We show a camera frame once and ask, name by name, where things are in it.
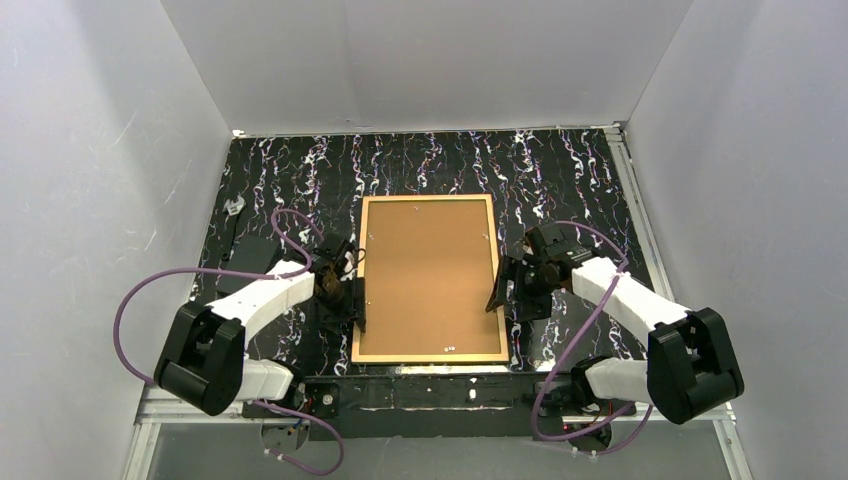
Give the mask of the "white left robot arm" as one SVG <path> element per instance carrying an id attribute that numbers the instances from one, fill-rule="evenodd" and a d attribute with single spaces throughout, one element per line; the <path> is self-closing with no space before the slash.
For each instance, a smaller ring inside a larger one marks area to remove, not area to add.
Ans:
<path id="1" fill-rule="evenodd" d="M 253 360 L 248 343 L 292 308 L 306 304 L 319 329 L 364 328 L 365 281 L 356 274 L 365 251 L 330 234 L 316 247 L 286 254 L 243 288 L 208 304 L 190 301 L 174 317 L 154 383 L 215 416 L 234 402 L 279 401 L 301 385 L 289 365 Z"/>

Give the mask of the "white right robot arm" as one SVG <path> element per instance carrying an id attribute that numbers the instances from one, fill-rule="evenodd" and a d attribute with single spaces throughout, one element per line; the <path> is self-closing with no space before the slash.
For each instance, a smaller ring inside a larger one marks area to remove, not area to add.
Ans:
<path id="1" fill-rule="evenodd" d="M 717 311 L 693 310 L 654 292 L 627 272 L 625 260 L 572 241 L 569 225 L 533 227 L 524 235 L 522 256 L 500 258 L 487 311 L 512 305 L 516 320 L 542 320 L 553 312 L 554 293 L 565 290 L 629 331 L 647 357 L 588 358 L 565 381 L 557 380 L 553 368 L 536 387 L 536 413 L 620 400 L 652 406 L 681 425 L 744 393 L 733 343 Z"/>

